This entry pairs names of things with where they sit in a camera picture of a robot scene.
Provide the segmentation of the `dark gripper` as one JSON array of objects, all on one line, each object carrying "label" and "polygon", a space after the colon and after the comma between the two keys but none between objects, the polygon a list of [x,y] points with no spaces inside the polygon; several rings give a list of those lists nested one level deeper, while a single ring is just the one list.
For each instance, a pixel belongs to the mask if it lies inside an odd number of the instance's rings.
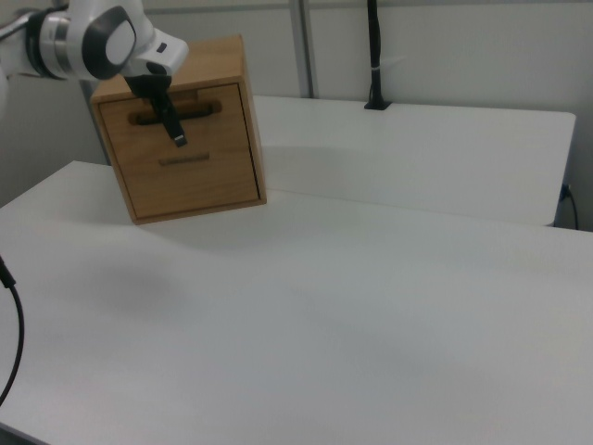
[{"label": "dark gripper", "polygon": [[139,98],[150,98],[155,115],[161,120],[168,136],[177,147],[187,144],[183,127],[175,106],[167,92],[172,81],[168,75],[140,75],[124,78],[132,94]]}]

